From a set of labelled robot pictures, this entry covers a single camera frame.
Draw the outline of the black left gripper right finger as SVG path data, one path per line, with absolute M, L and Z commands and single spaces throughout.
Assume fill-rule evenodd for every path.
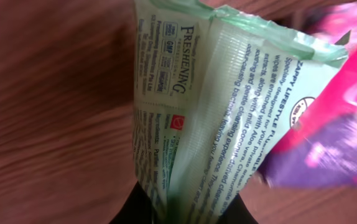
M 224 214 L 219 217 L 218 224 L 258 224 L 258 222 L 246 208 L 240 194 L 237 194 Z

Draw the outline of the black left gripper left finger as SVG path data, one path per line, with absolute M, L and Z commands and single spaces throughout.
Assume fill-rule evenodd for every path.
M 153 224 L 154 208 L 150 198 L 137 182 L 117 215 L 109 224 Z

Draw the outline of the red floral pantyliner pack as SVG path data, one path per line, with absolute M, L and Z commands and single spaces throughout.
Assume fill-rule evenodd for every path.
M 297 103 L 259 173 L 270 187 L 357 186 L 357 1 L 310 12 L 305 28 L 330 43 L 347 35 L 350 56 L 315 100 Z

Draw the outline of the green wet wipes pack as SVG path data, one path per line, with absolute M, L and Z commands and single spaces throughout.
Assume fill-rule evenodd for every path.
M 229 6 L 134 5 L 138 182 L 156 223 L 216 223 L 348 52 Z

